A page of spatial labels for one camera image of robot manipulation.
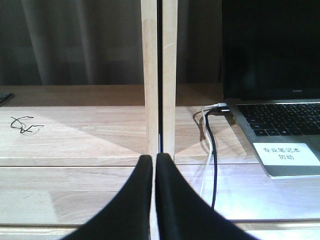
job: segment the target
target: wooden desk surface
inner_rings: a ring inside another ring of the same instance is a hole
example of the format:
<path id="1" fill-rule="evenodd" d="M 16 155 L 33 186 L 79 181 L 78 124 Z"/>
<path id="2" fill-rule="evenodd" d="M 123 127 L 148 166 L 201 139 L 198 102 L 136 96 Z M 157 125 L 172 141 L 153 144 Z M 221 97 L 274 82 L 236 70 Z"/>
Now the wooden desk surface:
<path id="1" fill-rule="evenodd" d="M 119 191 L 147 151 L 143 85 L 2 86 L 0 239 L 59 239 Z M 12 118 L 34 133 L 20 134 Z"/>
<path id="2" fill-rule="evenodd" d="M 0 239 L 58 239 L 105 206 L 146 151 L 143 87 L 2 91 L 16 96 L 0 107 Z M 177 86 L 175 163 L 197 192 L 208 153 L 197 112 L 221 102 L 220 91 L 219 84 Z M 37 100 L 37 94 L 46 100 Z M 45 127 L 21 135 L 10 128 L 10 117 L 23 115 Z M 262 240 L 318 239 L 320 178 L 267 177 L 231 119 L 210 116 L 209 121 L 218 147 L 216 210 Z M 207 202 L 212 170 L 211 165 L 205 179 Z"/>
<path id="3" fill-rule="evenodd" d="M 221 102 L 221 92 L 219 84 L 177 86 L 174 159 L 198 193 L 208 154 L 199 111 L 204 105 Z M 208 119 L 218 151 L 215 209 L 264 240 L 319 239 L 320 177 L 268 177 L 241 129 L 228 115 L 211 115 Z M 202 196 L 209 204 L 212 190 L 210 165 Z"/>

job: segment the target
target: black object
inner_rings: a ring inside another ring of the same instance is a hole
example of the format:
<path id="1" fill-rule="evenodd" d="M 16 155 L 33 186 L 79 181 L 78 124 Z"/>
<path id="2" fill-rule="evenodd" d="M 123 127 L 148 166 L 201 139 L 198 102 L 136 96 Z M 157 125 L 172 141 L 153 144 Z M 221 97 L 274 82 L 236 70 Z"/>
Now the black object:
<path id="1" fill-rule="evenodd" d="M 11 98 L 14 94 L 13 93 L 0 93 L 0 104 L 3 104 L 9 98 Z"/>
<path id="2" fill-rule="evenodd" d="M 240 104 L 256 136 L 320 135 L 320 103 Z"/>
<path id="3" fill-rule="evenodd" d="M 152 159 L 142 155 L 118 194 L 96 216 L 62 240 L 148 240 Z"/>
<path id="4" fill-rule="evenodd" d="M 256 240 L 211 209 L 189 186 L 168 154 L 157 155 L 155 172 L 161 240 Z"/>

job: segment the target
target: laptop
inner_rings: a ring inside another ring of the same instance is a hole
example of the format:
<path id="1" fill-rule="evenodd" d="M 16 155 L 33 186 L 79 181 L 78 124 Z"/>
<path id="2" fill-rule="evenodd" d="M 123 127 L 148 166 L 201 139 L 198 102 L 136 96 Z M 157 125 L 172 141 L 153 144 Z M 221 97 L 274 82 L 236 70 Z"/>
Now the laptop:
<path id="1" fill-rule="evenodd" d="M 222 82 L 267 175 L 320 176 L 319 0 L 222 0 Z"/>

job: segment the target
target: wood grain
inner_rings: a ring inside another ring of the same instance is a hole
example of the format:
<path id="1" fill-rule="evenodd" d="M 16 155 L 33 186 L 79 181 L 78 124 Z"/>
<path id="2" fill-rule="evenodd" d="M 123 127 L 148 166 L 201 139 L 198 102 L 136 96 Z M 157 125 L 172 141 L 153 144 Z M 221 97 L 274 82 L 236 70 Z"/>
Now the wood grain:
<path id="1" fill-rule="evenodd" d="M 1 86 L 14 96 L 4 106 L 144 106 L 143 85 Z"/>
<path id="2" fill-rule="evenodd" d="M 206 164 L 209 146 L 204 138 L 202 106 L 177 106 L 175 121 L 175 163 Z M 241 129 L 228 115 L 210 115 L 219 163 L 257 163 Z"/>
<path id="3" fill-rule="evenodd" d="M 147 152 L 143 106 L 1 107 L 1 166 L 134 166 Z M 34 127 L 20 134 L 11 117 Z"/>
<path id="4" fill-rule="evenodd" d="M 159 152 L 159 103 L 158 103 L 158 17 L 157 1 L 141 0 L 143 78 L 146 112 L 147 153 L 153 159 L 153 184 L 150 207 L 150 238 L 159 239 L 155 206 L 155 166 Z"/>
<path id="5" fill-rule="evenodd" d="M 162 122 L 163 151 L 175 156 L 175 107 L 176 107 L 176 68 L 177 68 L 177 33 L 178 1 L 162 2 Z"/>
<path id="6" fill-rule="evenodd" d="M 81 225 L 117 194 L 132 170 L 133 167 L 1 167 L 0 202 L 7 204 L 0 206 L 0 224 Z"/>
<path id="7" fill-rule="evenodd" d="M 178 165 L 200 191 L 204 165 Z M 318 220 L 320 177 L 272 179 L 260 164 L 219 164 L 215 209 L 229 220 Z M 212 200 L 213 166 L 205 177 L 203 199 Z"/>

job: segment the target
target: gray curtain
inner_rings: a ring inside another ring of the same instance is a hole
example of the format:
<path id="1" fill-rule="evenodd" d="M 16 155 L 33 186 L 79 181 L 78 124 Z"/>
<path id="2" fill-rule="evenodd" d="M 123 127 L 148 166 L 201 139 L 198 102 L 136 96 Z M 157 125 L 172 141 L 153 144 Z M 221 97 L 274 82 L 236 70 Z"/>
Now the gray curtain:
<path id="1" fill-rule="evenodd" d="M 221 80 L 221 0 L 179 0 L 177 82 Z"/>
<path id="2" fill-rule="evenodd" d="M 142 84 L 140 0 L 0 0 L 0 84 Z"/>
<path id="3" fill-rule="evenodd" d="M 143 84 L 140 0 L 0 0 L 0 85 Z M 177 82 L 219 81 L 221 0 L 179 0 Z"/>

